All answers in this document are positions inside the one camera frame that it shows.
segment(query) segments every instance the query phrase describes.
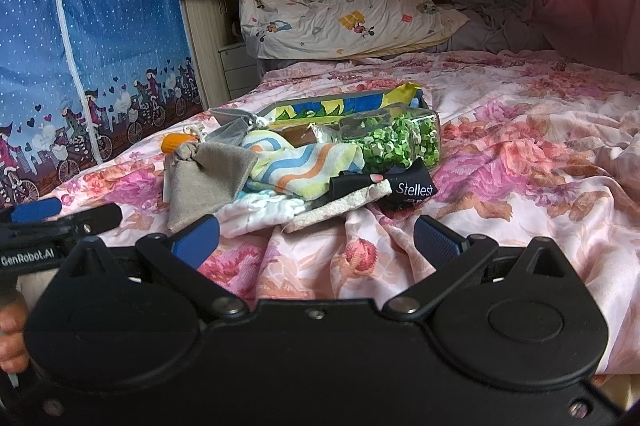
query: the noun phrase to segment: fabric wardrobe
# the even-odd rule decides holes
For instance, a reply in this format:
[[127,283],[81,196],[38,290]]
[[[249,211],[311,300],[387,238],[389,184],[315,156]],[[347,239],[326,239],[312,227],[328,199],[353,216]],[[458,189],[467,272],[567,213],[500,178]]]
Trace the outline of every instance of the fabric wardrobe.
[[202,109],[178,0],[0,0],[0,18],[4,203]]

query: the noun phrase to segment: pile of items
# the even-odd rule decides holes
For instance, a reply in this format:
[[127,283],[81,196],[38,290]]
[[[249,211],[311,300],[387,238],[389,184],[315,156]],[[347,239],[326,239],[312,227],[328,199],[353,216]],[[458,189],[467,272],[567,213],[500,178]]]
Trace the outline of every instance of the pile of items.
[[260,114],[211,112],[219,129],[162,143],[171,232],[208,214],[226,238],[276,225],[294,232],[376,200],[399,209],[436,193],[440,121],[413,83]]

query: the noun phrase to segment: screw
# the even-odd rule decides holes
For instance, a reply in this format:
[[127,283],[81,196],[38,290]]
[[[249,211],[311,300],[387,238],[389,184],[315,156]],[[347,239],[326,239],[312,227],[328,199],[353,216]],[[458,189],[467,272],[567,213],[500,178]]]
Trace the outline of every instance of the screw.
[[399,314],[413,314],[420,308],[420,302],[407,296],[396,296],[389,300],[388,307]]
[[306,315],[313,320],[321,320],[326,315],[326,312],[322,309],[307,309]]
[[65,411],[62,403],[56,399],[47,399],[42,403],[42,409],[44,413],[52,417],[60,417],[62,412]]
[[576,401],[569,406],[569,415],[575,419],[584,419],[589,413],[589,405],[584,401]]
[[242,300],[239,300],[238,298],[223,296],[222,298],[217,298],[213,302],[213,310],[218,314],[227,316],[238,314],[243,308],[244,303],[242,303]]

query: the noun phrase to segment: blue gripper pad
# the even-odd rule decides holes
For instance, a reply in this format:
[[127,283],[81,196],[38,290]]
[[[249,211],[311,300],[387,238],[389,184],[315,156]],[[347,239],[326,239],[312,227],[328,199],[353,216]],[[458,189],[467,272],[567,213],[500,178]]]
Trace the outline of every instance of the blue gripper pad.
[[465,252],[469,242],[429,215],[422,215],[415,221],[414,245],[434,268],[439,269]]
[[18,204],[11,212],[11,221],[14,224],[37,222],[56,216],[60,211],[62,211],[62,202],[55,197],[25,202],[24,204]]
[[172,253],[194,269],[218,248],[220,223],[213,215],[205,215],[173,237]]

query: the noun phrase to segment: human hand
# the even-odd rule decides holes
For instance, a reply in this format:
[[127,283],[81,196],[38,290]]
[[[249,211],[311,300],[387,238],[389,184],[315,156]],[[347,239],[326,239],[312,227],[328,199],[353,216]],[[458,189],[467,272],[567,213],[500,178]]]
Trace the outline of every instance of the human hand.
[[20,374],[29,366],[22,330],[29,310],[22,295],[0,310],[0,368],[8,374]]

